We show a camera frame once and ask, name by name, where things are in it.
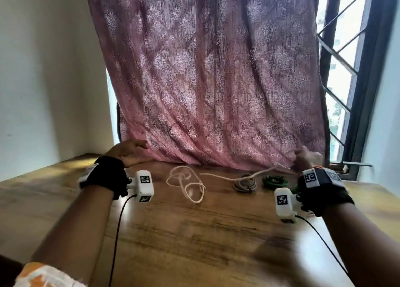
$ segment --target white sensor device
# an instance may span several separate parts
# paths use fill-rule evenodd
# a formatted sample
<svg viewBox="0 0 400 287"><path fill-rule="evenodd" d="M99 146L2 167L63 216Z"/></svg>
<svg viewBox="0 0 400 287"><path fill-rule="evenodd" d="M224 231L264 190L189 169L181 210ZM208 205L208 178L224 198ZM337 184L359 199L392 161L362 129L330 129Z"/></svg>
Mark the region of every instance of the white sensor device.
<svg viewBox="0 0 400 287"><path fill-rule="evenodd" d="M284 224L297 223L298 209L302 206L297 196L289 188L277 188L274 192L276 214Z"/></svg>
<svg viewBox="0 0 400 287"><path fill-rule="evenodd" d="M147 170L139 170L134 177L129 177L130 183L127 184L128 189L133 189L137 195L134 200L138 203L148 203L154 195L154 186L151 174Z"/></svg>

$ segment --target window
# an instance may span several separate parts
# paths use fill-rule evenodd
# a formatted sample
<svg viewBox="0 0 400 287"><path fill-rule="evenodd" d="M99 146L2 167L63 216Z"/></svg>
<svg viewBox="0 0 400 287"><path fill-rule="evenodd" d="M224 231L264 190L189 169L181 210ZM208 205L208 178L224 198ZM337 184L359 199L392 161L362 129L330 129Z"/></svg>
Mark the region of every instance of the window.
<svg viewBox="0 0 400 287"><path fill-rule="evenodd" d="M319 0L320 75L332 162L361 162L397 0ZM358 167L344 178L356 179Z"/></svg>

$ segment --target wood grain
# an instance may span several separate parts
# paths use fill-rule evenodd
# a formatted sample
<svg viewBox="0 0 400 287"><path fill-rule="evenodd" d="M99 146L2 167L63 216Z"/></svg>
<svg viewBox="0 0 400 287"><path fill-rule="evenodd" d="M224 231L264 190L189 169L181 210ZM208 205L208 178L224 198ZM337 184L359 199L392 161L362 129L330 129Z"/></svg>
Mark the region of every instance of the wood grain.
<svg viewBox="0 0 400 287"><path fill-rule="evenodd" d="M85 155L0 183L0 254L29 261L77 196L76 180L95 157ZM193 204L180 188L165 183L175 166L150 162L130 168L132 174L140 169L152 173L155 195L149 204L129 202L125 207L113 286L352 286L306 223L279 221L272 191L258 187L251 195L236 193L231 182L202 176L207 193ZM245 173L193 169L226 177ZM346 185L361 211L400 241L400 200L379 185ZM93 287L108 284L125 199L113 203ZM323 220L308 219L337 254Z"/></svg>

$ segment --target pink curtain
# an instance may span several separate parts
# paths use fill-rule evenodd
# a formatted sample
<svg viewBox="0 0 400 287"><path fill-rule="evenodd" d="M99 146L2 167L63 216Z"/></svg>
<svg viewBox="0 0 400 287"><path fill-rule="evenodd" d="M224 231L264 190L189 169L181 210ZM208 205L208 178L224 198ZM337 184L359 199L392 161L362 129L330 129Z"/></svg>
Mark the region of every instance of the pink curtain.
<svg viewBox="0 0 400 287"><path fill-rule="evenodd" d="M329 157L317 0L88 0L123 113L156 159L256 170Z"/></svg>

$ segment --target orange and white sleeve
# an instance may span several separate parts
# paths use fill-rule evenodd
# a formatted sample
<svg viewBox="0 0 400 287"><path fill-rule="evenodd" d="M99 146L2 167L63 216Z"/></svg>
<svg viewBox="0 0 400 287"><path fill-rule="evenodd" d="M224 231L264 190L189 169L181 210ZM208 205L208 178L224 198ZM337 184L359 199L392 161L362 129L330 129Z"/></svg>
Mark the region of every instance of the orange and white sleeve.
<svg viewBox="0 0 400 287"><path fill-rule="evenodd" d="M41 263L29 263L17 276L14 287L86 287L68 274Z"/></svg>

